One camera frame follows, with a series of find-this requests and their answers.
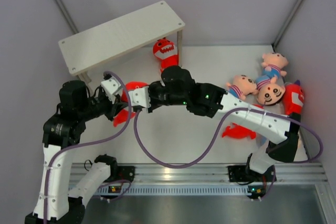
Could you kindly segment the red shark plush purple fin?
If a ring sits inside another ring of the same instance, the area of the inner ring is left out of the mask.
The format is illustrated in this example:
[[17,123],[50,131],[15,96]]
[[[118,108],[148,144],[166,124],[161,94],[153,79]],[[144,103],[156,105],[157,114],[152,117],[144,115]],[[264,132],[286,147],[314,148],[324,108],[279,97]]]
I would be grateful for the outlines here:
[[300,80],[296,80],[294,83],[285,83],[285,93],[282,97],[285,115],[301,114],[305,102],[304,94]]

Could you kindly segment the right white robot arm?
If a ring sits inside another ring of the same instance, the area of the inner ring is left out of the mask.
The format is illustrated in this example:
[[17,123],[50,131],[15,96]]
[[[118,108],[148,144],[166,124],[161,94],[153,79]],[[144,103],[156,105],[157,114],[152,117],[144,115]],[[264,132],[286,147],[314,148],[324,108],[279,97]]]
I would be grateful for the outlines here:
[[298,148],[299,115],[274,114],[233,96],[210,83],[196,82],[179,66],[166,68],[161,80],[148,87],[149,112],[161,107],[184,105],[194,115],[228,120],[252,130],[268,140],[250,154],[245,174],[258,180],[276,162],[292,163]]

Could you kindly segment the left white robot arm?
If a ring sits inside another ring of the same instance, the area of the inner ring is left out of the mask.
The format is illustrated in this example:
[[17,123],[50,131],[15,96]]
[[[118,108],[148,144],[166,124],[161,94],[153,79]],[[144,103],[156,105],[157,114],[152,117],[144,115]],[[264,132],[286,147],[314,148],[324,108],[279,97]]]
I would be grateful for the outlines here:
[[102,115],[112,120],[124,87],[115,78],[102,81],[95,97],[83,81],[62,85],[57,111],[43,126],[43,178],[37,204],[25,223],[81,223],[87,202],[100,184],[117,179],[116,159],[104,155],[73,191],[68,189],[75,149],[82,146],[86,122]]

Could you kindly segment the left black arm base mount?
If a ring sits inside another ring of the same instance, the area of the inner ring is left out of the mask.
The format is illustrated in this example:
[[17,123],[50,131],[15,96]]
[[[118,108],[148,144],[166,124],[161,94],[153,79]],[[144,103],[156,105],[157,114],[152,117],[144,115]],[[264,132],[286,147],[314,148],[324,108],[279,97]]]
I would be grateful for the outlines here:
[[118,166],[113,172],[113,181],[117,180],[128,180],[133,182],[135,177],[135,167],[134,166]]

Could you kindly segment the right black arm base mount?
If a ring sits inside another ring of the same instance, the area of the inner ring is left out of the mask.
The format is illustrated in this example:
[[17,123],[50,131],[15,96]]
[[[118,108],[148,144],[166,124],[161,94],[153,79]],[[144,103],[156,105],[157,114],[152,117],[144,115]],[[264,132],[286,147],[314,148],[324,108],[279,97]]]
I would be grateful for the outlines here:
[[265,173],[260,174],[251,170],[246,165],[232,165],[228,166],[228,175],[231,183],[237,183],[239,185],[276,181],[274,167],[270,167]]

